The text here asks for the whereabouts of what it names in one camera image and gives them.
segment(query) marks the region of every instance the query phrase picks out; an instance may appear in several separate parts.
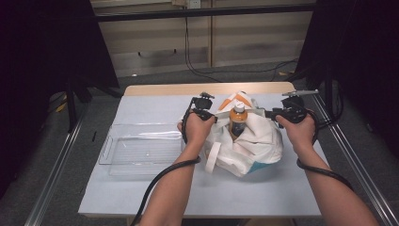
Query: forearm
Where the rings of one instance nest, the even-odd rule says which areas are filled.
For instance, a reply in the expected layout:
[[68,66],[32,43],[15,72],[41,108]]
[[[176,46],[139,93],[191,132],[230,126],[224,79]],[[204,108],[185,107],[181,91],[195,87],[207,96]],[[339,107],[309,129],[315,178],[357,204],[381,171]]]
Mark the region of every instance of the forearm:
[[[196,159],[199,145],[188,144],[175,163]],[[187,206],[194,165],[166,174],[156,185],[140,225],[180,225]]]
[[[314,149],[296,152],[303,164],[331,170]],[[317,172],[305,172],[327,225],[377,225],[366,204],[345,184]]]

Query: person's right arm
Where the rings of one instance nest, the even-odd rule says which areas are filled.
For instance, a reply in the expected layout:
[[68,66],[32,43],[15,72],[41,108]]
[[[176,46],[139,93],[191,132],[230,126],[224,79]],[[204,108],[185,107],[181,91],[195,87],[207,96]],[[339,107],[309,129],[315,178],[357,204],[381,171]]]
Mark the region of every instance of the person's right arm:
[[[285,127],[299,160],[307,166],[331,170],[313,148],[314,121],[308,115],[304,121],[293,124],[282,116],[277,121]],[[329,176],[305,170],[327,225],[378,225],[367,205],[346,185]]]

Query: hand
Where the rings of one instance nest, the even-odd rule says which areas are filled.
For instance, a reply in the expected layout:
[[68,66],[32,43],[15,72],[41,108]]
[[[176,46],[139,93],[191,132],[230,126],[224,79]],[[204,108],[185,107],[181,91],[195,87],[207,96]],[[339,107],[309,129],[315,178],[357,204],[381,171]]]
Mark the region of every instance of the hand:
[[313,150],[313,135],[315,123],[311,115],[307,115],[300,123],[291,123],[278,115],[276,120],[285,127],[287,136],[293,144],[296,153]]
[[[202,147],[205,139],[208,137],[212,125],[215,123],[215,116],[211,117],[207,121],[203,121],[194,112],[190,112],[187,123],[185,125],[185,135],[187,137],[187,145],[194,144],[198,147]],[[182,132],[182,123],[179,122],[177,125],[178,129]]]

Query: bottle cap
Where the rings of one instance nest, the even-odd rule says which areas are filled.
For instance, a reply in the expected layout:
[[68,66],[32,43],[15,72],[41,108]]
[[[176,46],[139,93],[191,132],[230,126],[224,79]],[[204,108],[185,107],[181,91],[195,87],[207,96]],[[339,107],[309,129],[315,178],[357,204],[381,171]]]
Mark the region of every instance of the bottle cap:
[[235,110],[236,112],[242,113],[242,112],[245,111],[245,109],[246,109],[246,108],[245,108],[244,103],[242,103],[242,102],[240,102],[240,101],[235,102],[234,110]]

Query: transparent tray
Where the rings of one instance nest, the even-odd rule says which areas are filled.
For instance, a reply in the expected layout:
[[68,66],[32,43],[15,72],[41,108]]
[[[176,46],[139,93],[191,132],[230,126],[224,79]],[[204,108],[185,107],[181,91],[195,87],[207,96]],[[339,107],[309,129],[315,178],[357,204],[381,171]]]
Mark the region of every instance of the transparent tray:
[[176,124],[112,125],[99,164],[111,165],[111,176],[153,176],[170,166],[183,148]]

